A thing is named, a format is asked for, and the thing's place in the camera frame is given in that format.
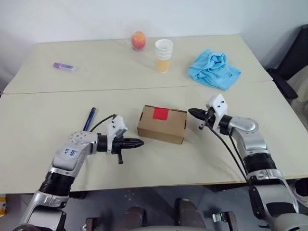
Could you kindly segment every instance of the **red label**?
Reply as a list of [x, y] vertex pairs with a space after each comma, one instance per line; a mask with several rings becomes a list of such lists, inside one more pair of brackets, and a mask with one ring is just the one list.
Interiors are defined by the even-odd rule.
[[156, 107], [153, 113], [153, 119], [167, 120], [168, 119], [168, 108]]

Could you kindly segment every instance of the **pen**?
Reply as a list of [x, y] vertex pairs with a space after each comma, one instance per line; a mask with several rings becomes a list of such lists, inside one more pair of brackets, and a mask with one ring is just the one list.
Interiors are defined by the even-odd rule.
[[89, 114], [89, 117], [87, 119], [87, 122], [86, 122], [85, 126], [83, 127], [83, 131], [88, 131], [89, 130], [90, 125], [91, 125], [91, 123], [92, 123], [92, 121], [94, 119], [95, 111], [96, 111], [96, 108], [93, 107], [91, 109], [91, 111], [90, 111], [90, 114]]

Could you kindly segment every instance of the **paper cup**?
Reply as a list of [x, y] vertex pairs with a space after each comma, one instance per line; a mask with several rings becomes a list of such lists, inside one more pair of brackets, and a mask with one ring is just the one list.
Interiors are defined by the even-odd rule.
[[170, 67], [173, 42], [168, 39], [160, 39], [155, 43], [156, 69], [159, 72], [167, 72]]

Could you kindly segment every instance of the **blue cloth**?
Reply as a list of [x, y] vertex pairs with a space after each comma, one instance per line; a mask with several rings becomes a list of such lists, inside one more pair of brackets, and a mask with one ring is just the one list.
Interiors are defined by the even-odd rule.
[[194, 61], [188, 74], [199, 83], [227, 90], [241, 72], [227, 63], [225, 53], [206, 50]]

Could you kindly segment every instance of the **white table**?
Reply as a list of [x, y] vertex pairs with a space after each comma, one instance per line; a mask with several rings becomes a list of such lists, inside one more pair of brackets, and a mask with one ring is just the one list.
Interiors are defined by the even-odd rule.
[[[145, 104], [177, 109], [204, 108], [213, 94], [207, 86], [138, 90], [103, 90], [3, 95], [0, 99], [0, 192], [30, 193], [44, 180], [57, 148], [68, 135], [82, 129], [89, 110], [94, 123], [117, 113], [137, 137], [136, 126]], [[276, 166], [289, 178], [308, 176], [308, 133], [272, 82], [237, 84], [222, 92], [229, 115], [250, 117], [272, 152]], [[188, 116], [182, 145], [142, 138], [145, 145], [117, 156], [89, 156], [73, 184], [73, 191], [158, 185], [242, 182], [222, 143], [200, 121]], [[105, 125], [97, 132], [104, 133]]]
[[[128, 39], [38, 44], [4, 93], [200, 86], [187, 70], [206, 49], [226, 53], [229, 63], [242, 72], [237, 84], [271, 81], [240, 35], [171, 38], [171, 69], [164, 74], [154, 66], [156, 40], [148, 39], [140, 52], [131, 48]], [[78, 70], [55, 69], [54, 62], [74, 65]]]

